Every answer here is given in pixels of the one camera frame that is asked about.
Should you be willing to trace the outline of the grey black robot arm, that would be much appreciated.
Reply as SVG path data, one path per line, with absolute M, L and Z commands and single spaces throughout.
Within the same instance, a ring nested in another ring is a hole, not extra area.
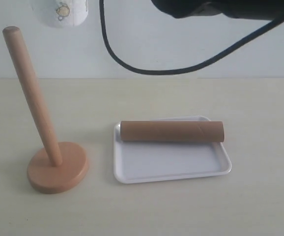
M 273 20 L 284 12 L 284 0 L 153 0 L 152 3 L 176 19 L 224 14 L 234 19 Z

